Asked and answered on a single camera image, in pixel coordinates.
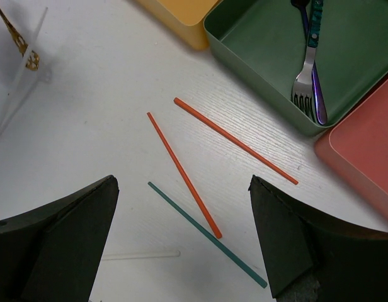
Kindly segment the gold fork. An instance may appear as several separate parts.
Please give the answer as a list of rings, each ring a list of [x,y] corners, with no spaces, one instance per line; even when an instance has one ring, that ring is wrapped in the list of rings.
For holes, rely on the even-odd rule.
[[[21,34],[18,32],[18,30],[12,25],[12,23],[9,21],[9,19],[6,17],[6,15],[3,13],[2,9],[0,8],[0,17],[2,18],[4,24],[6,25],[11,38],[13,39],[14,43],[16,44],[19,52],[22,54],[22,57],[25,56],[26,50],[28,48],[28,44],[25,41],[25,39],[21,36]],[[30,71],[37,71],[39,68],[40,63],[40,56],[37,54],[34,50],[31,51],[29,54],[29,57],[26,61],[25,67],[29,69]]]

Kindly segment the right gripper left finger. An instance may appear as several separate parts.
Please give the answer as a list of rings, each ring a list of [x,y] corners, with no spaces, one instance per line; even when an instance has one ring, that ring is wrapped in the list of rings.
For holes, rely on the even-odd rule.
[[[0,301],[88,301],[118,195],[110,175],[0,220]]]

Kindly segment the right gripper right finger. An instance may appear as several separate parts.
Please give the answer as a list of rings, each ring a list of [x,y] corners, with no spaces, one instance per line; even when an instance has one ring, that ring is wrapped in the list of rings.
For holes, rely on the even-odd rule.
[[[331,216],[258,176],[249,192],[277,301],[388,301],[388,232]]]

